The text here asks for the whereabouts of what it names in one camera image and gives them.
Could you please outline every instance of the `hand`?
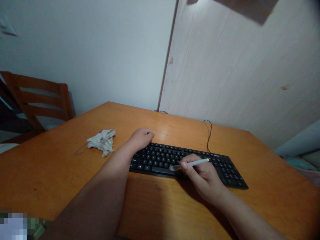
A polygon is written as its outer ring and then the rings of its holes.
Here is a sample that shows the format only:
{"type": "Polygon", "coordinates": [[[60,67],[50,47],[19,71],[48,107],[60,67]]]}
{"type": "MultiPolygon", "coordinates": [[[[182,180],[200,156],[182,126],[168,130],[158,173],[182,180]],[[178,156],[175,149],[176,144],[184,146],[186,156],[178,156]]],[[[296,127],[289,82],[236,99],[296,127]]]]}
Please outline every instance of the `hand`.
{"type": "Polygon", "coordinates": [[[127,144],[138,152],[144,149],[153,139],[156,132],[151,132],[149,128],[138,128],[127,141],[127,144]]]}
{"type": "Polygon", "coordinates": [[[218,205],[223,201],[223,195],[228,189],[221,182],[216,169],[209,163],[196,165],[197,173],[188,162],[200,160],[201,158],[195,154],[188,155],[180,161],[182,171],[190,178],[200,196],[211,203],[218,205]]]}

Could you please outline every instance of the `wooden table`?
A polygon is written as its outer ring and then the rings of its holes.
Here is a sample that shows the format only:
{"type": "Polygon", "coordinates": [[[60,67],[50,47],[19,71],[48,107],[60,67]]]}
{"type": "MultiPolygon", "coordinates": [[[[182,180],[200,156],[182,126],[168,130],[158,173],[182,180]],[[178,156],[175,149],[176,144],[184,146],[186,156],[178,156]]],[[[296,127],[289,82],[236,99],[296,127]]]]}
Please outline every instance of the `wooden table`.
{"type": "MultiPolygon", "coordinates": [[[[73,153],[101,129],[116,130],[114,149],[140,127],[154,142],[206,150],[201,121],[107,102],[0,156],[0,207],[55,219],[107,158],[73,153]]],[[[230,189],[291,239],[314,238],[320,191],[248,131],[212,126],[209,149],[228,155],[249,190],[230,189]]],[[[228,239],[227,220],[188,181],[129,173],[117,235],[131,239],[228,239]]]]}

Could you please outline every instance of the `pen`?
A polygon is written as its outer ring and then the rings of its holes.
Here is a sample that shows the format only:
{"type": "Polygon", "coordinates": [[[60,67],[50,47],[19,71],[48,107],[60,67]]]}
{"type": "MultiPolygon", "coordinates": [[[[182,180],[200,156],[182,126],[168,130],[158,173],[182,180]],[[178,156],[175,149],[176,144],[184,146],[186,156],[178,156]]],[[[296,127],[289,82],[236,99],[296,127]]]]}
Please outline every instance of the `pen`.
{"type": "MultiPolygon", "coordinates": [[[[209,159],[208,159],[208,158],[206,158],[206,159],[201,159],[201,160],[198,160],[198,161],[189,162],[188,164],[189,164],[190,166],[195,166],[195,165],[199,165],[199,164],[204,163],[204,162],[209,162],[209,159]]],[[[179,169],[181,169],[181,166],[180,166],[180,165],[174,165],[174,166],[169,167],[169,170],[170,170],[170,171],[177,171],[177,170],[179,170],[179,169]]]]}

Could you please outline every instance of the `spacebar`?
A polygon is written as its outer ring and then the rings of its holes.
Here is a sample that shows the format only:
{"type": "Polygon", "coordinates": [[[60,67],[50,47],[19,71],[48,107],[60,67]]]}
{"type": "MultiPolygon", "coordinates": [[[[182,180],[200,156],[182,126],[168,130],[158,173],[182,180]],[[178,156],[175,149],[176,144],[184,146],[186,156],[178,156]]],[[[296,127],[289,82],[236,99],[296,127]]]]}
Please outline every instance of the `spacebar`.
{"type": "Polygon", "coordinates": [[[155,173],[159,173],[159,174],[166,174],[166,175],[175,176],[174,172],[170,171],[167,168],[152,167],[151,171],[155,172],[155,173]]]}

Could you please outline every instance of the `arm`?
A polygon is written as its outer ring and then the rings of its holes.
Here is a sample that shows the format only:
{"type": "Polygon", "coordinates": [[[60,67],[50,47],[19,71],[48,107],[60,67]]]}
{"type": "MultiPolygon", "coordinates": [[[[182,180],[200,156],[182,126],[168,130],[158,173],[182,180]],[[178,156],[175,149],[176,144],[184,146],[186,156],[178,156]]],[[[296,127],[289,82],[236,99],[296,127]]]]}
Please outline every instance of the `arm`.
{"type": "Polygon", "coordinates": [[[122,211],[130,162],[154,134],[148,128],[136,130],[73,198],[41,240],[112,239],[122,211]]]}
{"type": "Polygon", "coordinates": [[[195,154],[184,157],[180,161],[182,171],[191,179],[201,197],[226,216],[239,239],[285,239],[279,231],[223,185],[211,163],[197,165],[199,173],[188,164],[199,159],[195,154]]]}

